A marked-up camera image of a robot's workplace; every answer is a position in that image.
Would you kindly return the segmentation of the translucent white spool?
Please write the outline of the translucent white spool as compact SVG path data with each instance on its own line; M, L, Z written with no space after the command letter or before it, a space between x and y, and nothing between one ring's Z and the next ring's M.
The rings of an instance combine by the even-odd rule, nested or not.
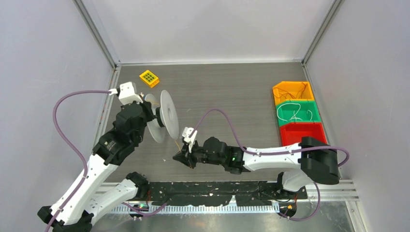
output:
M145 101L151 103L154 119L147 122L149 132L157 143L162 143L166 132L176 140L179 137L179 121L173 99L167 90L161 92L158 101L154 95L147 94Z

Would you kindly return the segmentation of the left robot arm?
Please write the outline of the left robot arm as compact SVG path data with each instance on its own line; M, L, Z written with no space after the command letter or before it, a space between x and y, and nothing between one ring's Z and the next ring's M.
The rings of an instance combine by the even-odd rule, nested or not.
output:
M95 223L120 203L143 200L149 182L137 172L129 173L116 187L94 198L94 194L143 141L147 123L155 119L150 102L125 104L116 115L113 128L100 137L86 168L69 190L52 206L43 206L39 218L55 232L88 232Z

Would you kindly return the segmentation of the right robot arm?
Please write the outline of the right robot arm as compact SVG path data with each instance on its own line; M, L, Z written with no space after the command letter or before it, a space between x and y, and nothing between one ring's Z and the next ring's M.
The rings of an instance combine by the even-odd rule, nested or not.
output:
M276 192L285 199L311 183L339 183L336 150L313 137L302 137L299 143L272 148L240 148L210 137L202 146L197 141L184 142L173 159L189 168L195 168L197 163L222 166L231 174L283 169L278 174Z

